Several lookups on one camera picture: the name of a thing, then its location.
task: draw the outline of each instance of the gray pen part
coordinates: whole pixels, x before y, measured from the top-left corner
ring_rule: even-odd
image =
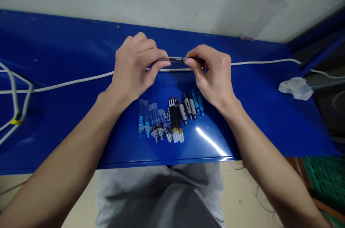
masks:
[[[196,121],[197,120],[197,111],[195,110],[194,100],[193,100],[193,98],[191,96],[190,96],[190,99],[189,99],[189,103],[190,103],[190,108],[192,109],[193,119]]]
[[[182,120],[183,120],[184,124],[186,126],[188,126],[187,115],[186,115],[186,111],[184,109],[184,106],[183,106],[183,104],[182,104],[180,99],[178,99],[178,102],[179,102],[179,108],[180,108],[180,113],[181,113]]]
[[[190,103],[189,103],[189,99],[187,98],[186,94],[183,94],[184,96],[184,105],[186,106],[186,111],[188,114],[189,119],[192,119],[192,110],[190,108]]]

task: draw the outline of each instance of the blue table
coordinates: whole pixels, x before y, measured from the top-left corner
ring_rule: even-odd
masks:
[[[233,62],[292,57],[288,46],[280,43],[0,10],[0,60],[35,88],[51,86],[112,71],[115,51],[127,36],[139,31],[170,56],[185,56],[195,46],[207,44],[230,54]],[[236,96],[284,156],[337,154],[314,100],[298,101],[278,91],[280,82],[295,76],[301,76],[301,71],[293,62],[232,68]],[[0,175],[34,172],[110,82],[109,76],[32,94],[24,123],[0,146]],[[18,89],[27,87],[17,83]],[[166,109],[169,96],[181,97],[192,88],[196,88],[192,72],[159,73],[142,97]],[[0,74],[0,89],[10,89],[6,73]],[[21,105],[24,97],[19,95]],[[11,95],[0,95],[0,107],[3,125],[13,114]],[[138,101],[133,102],[115,125],[98,168],[240,159],[224,119],[206,101],[204,107],[205,116],[184,127],[184,143],[165,139],[155,143],[152,137],[139,137]]]

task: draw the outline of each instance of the green crate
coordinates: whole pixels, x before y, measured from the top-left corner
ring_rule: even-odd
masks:
[[[335,219],[333,216],[327,214],[327,213],[323,213],[323,215],[329,219],[332,227],[339,227],[339,228],[345,228],[345,224],[343,224],[342,222],[340,222],[339,220]]]
[[[345,208],[345,158],[340,155],[303,157],[313,190]]]

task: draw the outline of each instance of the right hand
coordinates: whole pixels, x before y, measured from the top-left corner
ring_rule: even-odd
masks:
[[[193,57],[205,60],[201,65]],[[185,64],[194,74],[202,95],[218,110],[237,101],[231,84],[231,57],[207,45],[199,45],[187,53]]]

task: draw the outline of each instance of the pen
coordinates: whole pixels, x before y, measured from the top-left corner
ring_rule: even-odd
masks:
[[[199,114],[199,103],[198,103],[198,98],[197,98],[197,95],[194,91],[194,89],[192,89],[192,96],[193,96],[193,99],[194,99],[194,104],[195,104],[195,110],[196,112]]]
[[[148,105],[148,111],[150,112],[150,119],[151,119],[151,126],[152,126],[152,133],[151,133],[151,135],[155,138],[155,141],[156,141],[156,143],[158,142],[157,141],[157,127],[156,127],[156,125],[155,125],[155,120],[154,120],[154,118],[153,118],[153,113],[152,113],[152,105],[151,104],[149,104]]]
[[[188,117],[190,119],[192,119],[192,110],[190,108],[189,99],[187,98],[185,93],[183,93],[183,97],[184,97],[184,105],[186,106],[186,111],[187,111]]]
[[[192,110],[192,117],[196,121],[197,120],[197,112],[195,111],[195,104],[194,104],[193,98],[191,97],[191,95],[189,95],[188,99],[189,99],[190,108]]]
[[[182,143],[184,141],[183,138],[183,130],[182,130],[182,123],[180,118],[180,112],[178,110],[178,102],[177,98],[173,98],[173,106],[175,107],[176,117],[177,117],[177,127],[178,127],[178,135],[179,135],[179,141]]]
[[[157,120],[157,132],[158,132],[158,136],[160,137],[161,140],[163,140],[163,133],[164,133],[164,129],[162,127],[162,122],[159,118],[159,114],[158,114],[158,106],[157,103],[155,102],[153,105],[153,113],[155,115],[155,119]]]
[[[147,137],[150,137],[150,131],[151,131],[151,126],[150,126],[150,116],[148,113],[148,101],[144,100],[144,121],[145,121],[145,133]]]
[[[144,130],[144,99],[139,99],[139,125],[138,125],[139,135],[141,137],[141,134]]]
[[[176,63],[184,63],[185,60],[188,57],[163,57],[161,59],[158,59],[159,61],[170,61],[170,62],[176,62]],[[191,57],[194,60],[198,61],[200,64],[205,63],[206,61],[201,59],[200,57]]]
[[[171,134],[171,130],[170,130],[169,125],[165,121],[163,110],[159,109],[158,114],[159,114],[159,117],[161,118],[162,124],[164,126],[166,139],[168,140],[169,143],[171,143],[172,134]]]
[[[176,127],[176,119],[175,119],[175,109],[173,108],[173,100],[169,97],[169,113],[171,119],[171,128],[172,128],[172,139],[174,143],[178,142],[177,136],[177,127]]]
[[[183,120],[184,124],[186,126],[188,126],[186,111],[185,111],[184,106],[183,106],[183,104],[182,104],[180,99],[178,99],[178,103],[179,103],[179,108],[180,108],[180,113],[181,113],[182,120]]]
[[[202,103],[201,93],[199,91],[197,91],[197,94],[198,94],[198,102],[199,102],[199,106],[200,106],[200,115],[203,116],[204,115],[204,104]]]

